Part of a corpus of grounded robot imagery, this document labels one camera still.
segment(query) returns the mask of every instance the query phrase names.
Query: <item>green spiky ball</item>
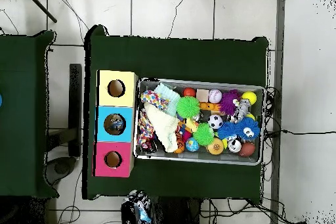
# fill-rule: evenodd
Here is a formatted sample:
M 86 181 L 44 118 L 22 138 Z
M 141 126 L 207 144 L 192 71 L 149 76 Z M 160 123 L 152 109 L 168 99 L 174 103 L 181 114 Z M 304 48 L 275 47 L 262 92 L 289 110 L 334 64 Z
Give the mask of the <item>green spiky ball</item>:
M 182 118 L 191 118 L 200 112 L 200 102 L 195 97 L 181 97 L 177 103 L 177 113 Z
M 193 132 L 192 136 L 201 146 L 207 146 L 213 142 L 213 129 L 209 127 L 208 123 L 200 123 L 197 131 Z

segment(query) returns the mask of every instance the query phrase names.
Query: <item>dark green tablecloth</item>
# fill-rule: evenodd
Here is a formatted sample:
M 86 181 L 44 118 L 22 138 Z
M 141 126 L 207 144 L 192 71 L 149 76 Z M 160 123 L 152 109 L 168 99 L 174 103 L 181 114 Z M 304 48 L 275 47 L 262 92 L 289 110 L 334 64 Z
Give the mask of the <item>dark green tablecloth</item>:
M 0 35 L 0 195 L 55 197 L 43 177 L 46 48 L 54 32 Z
M 183 79 L 265 86 L 265 37 L 253 41 L 106 36 L 94 26 L 85 38 L 83 196 L 123 196 L 143 189 L 155 196 L 250 198 L 259 202 L 261 165 L 235 166 L 135 160 L 129 178 L 93 177 L 96 71 L 121 70 L 140 78 Z

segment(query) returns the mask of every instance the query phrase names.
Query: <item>pink box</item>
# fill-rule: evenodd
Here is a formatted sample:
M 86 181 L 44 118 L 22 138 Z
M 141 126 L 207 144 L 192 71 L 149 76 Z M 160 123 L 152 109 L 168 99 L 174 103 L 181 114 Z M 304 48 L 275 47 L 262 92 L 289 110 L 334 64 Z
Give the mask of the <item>pink box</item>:
M 105 163 L 105 156 L 109 152 L 116 152 L 121 157 L 121 162 L 118 167 L 111 168 Z M 132 142 L 97 142 L 95 160 L 95 176 L 129 177 L 134 164 Z

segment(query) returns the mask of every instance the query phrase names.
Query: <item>gray plastic bin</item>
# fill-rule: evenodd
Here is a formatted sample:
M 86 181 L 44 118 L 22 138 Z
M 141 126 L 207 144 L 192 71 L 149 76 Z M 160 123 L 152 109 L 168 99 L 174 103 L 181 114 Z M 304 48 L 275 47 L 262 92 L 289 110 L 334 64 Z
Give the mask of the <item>gray plastic bin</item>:
M 242 158 L 237 154 L 231 153 L 228 149 L 224 150 L 222 154 L 212 155 L 208 153 L 204 146 L 201 146 L 197 152 L 189 152 L 185 150 L 181 154 L 175 154 L 171 152 L 165 152 L 161 145 L 157 145 L 157 152 L 144 156 L 140 151 L 140 146 L 137 145 L 138 135 L 138 115 L 144 104 L 140 101 L 140 95 L 145 90 L 154 90 L 159 83 L 163 83 L 170 88 L 174 88 L 180 96 L 184 88 L 191 87 L 194 89 L 218 89 L 222 93 L 232 89 L 237 89 L 239 92 L 244 93 L 246 91 L 252 91 L 257 95 L 257 101 L 251 106 L 250 113 L 255 116 L 261 127 L 261 134 L 258 139 L 254 140 L 256 151 L 248 158 Z M 255 166 L 259 164 L 263 158 L 263 138 L 264 138 L 264 108 L 266 104 L 266 91 L 260 86 L 249 85 L 232 85 L 223 83 L 207 83 L 196 81 L 181 81 L 181 80 L 167 80 L 167 79 L 148 79 L 142 78 L 138 81 L 137 85 L 137 105 L 136 105 L 136 118 L 135 118 L 135 134 L 134 134 L 134 155 L 137 158 L 144 159 L 158 159 L 158 160 L 178 160 L 183 162 L 205 162 L 205 163 L 219 163 L 219 164 L 239 164 Z M 204 122 L 207 121 L 211 112 L 208 110 L 202 110 L 204 115 Z

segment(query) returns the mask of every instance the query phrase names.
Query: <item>yellow tennis ball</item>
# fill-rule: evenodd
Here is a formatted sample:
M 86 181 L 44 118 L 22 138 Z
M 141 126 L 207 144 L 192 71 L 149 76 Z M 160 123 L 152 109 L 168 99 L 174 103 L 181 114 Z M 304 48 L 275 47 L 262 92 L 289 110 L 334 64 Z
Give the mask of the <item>yellow tennis ball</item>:
M 255 121 L 255 117 L 251 113 L 247 113 L 246 117 L 252 118 Z
M 245 92 L 242 96 L 241 96 L 242 99 L 248 99 L 249 102 L 251 103 L 251 105 L 254 105 L 255 102 L 257 101 L 257 96 L 256 94 L 254 94 L 254 92 L 251 92 L 251 91 L 248 91 L 248 92 Z

